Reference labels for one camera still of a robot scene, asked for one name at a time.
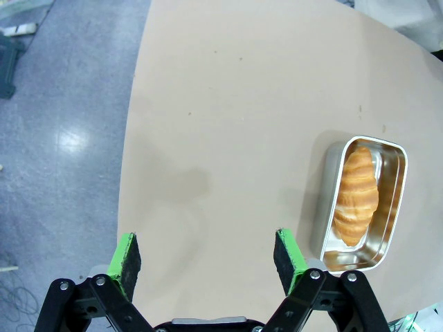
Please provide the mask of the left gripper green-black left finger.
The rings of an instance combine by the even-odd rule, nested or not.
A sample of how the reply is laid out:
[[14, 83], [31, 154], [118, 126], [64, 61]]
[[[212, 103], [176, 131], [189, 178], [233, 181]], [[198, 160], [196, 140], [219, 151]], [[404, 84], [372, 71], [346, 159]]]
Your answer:
[[92, 320], [106, 318], [114, 331], [152, 331], [132, 304], [141, 255], [134, 233], [120, 238], [107, 272], [76, 284], [59, 278], [48, 288], [36, 331], [86, 331]]

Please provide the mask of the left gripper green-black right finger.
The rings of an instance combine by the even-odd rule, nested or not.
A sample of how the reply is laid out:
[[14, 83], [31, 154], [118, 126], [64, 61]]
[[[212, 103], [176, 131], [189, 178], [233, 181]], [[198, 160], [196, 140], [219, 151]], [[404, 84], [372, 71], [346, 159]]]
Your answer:
[[359, 270], [333, 276], [310, 268], [289, 229], [275, 232], [273, 260], [285, 299], [265, 331], [301, 331], [314, 311], [326, 312], [337, 331], [389, 331], [368, 279]]

